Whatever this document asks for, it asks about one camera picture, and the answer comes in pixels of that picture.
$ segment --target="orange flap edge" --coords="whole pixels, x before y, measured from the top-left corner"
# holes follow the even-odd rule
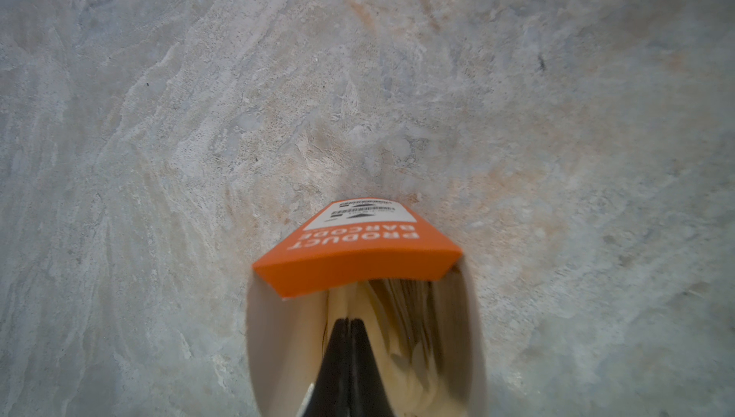
[[[253,264],[282,298],[363,280],[436,281],[462,250],[397,201],[335,201]]]

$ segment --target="white label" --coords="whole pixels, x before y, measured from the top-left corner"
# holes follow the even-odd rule
[[[345,226],[362,222],[416,222],[400,203],[379,199],[354,199],[330,204],[304,230]]]

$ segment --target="orange box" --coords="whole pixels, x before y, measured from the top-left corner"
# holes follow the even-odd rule
[[[283,298],[363,280],[439,280],[462,256],[397,201],[336,201],[253,264]]]

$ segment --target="textured surface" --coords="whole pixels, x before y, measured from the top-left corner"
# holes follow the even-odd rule
[[[2,8],[0,415],[256,415],[249,264],[363,195],[466,251],[492,415],[732,415],[734,2]]]

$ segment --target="orange tag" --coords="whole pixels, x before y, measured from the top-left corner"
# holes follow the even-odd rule
[[[324,208],[253,264],[283,298],[363,280],[439,280],[462,250],[397,201]]]

